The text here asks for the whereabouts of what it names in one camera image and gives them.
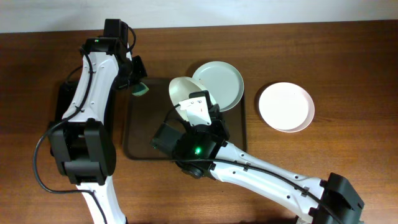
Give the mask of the green yellow sponge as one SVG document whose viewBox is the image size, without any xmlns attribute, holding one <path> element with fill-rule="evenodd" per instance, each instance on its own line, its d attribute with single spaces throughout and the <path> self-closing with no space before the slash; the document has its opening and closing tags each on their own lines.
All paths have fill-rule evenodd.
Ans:
<svg viewBox="0 0 398 224">
<path fill-rule="evenodd" d="M 140 83 L 132 86 L 131 95 L 140 97 L 142 95 L 145 95 L 148 91 L 149 91 L 149 87 L 145 83 L 140 82 Z"/>
</svg>

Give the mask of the white plate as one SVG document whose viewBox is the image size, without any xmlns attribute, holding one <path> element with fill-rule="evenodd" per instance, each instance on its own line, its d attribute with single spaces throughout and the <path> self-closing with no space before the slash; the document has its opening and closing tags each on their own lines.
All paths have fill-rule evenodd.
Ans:
<svg viewBox="0 0 398 224">
<path fill-rule="evenodd" d="M 201 65 L 192 78 L 199 81 L 219 104 L 220 111 L 234 108 L 243 97 L 244 81 L 231 64 L 212 61 Z"/>
<path fill-rule="evenodd" d="M 310 94 L 289 82 L 266 87 L 259 96 L 258 110 L 270 127 L 284 133 L 307 128 L 315 117 L 315 104 Z"/>
<path fill-rule="evenodd" d="M 191 77 L 177 77 L 172 79 L 169 83 L 169 96 L 174 106 L 183 100 L 189 99 L 189 94 L 203 90 L 209 92 L 211 104 L 215 105 L 216 100 L 210 91 L 199 81 Z"/>
</svg>

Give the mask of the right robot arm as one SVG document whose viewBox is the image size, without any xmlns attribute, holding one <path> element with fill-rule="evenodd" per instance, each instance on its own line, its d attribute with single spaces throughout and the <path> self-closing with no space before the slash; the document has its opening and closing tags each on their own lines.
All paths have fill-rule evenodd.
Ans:
<svg viewBox="0 0 398 224">
<path fill-rule="evenodd" d="M 307 177 L 255 158 L 228 142 L 217 106 L 208 114 L 205 124 L 179 120 L 186 132 L 172 158 L 184 173 L 251 190 L 293 212 L 297 223 L 361 223 L 364 202 L 348 179 L 336 173 L 327 180 Z"/>
</svg>

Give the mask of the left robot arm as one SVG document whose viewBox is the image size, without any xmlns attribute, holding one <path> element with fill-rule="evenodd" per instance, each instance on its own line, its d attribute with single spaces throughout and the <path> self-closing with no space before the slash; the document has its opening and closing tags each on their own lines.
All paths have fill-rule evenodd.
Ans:
<svg viewBox="0 0 398 224">
<path fill-rule="evenodd" d="M 83 65 L 73 98 L 47 131 L 58 171 L 83 195 L 95 223 L 127 223 L 113 185 L 116 149 L 109 114 L 112 92 L 140 85 L 146 76 L 131 51 L 121 38 L 88 39 L 80 49 Z"/>
</svg>

